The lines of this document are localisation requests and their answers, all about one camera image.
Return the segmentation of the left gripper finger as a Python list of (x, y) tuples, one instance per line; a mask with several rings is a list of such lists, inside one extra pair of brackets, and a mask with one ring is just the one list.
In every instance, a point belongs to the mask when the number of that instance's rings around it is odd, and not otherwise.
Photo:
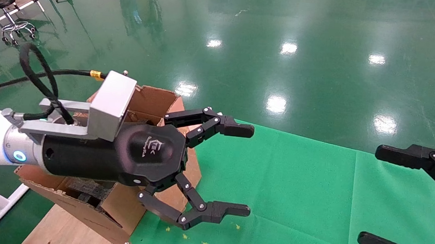
[(186, 146), (189, 148), (196, 147), (217, 133), (244, 138), (251, 138), (255, 133), (254, 126), (239, 124), (231, 116), (218, 115), (209, 107), (167, 113), (164, 115), (164, 123), (175, 128), (196, 125), (196, 128), (186, 134)]

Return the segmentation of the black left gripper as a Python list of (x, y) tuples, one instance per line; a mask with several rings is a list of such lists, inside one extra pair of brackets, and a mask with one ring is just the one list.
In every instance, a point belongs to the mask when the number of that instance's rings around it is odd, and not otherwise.
[[(227, 215), (250, 215), (244, 204), (204, 202), (181, 173), (188, 159), (186, 138), (172, 125), (126, 123), (114, 141), (45, 136), (42, 147), (43, 167), (52, 175), (146, 186), (137, 196), (145, 209), (183, 230), (201, 222), (221, 223)], [(192, 206), (189, 211), (154, 196), (174, 184)]]

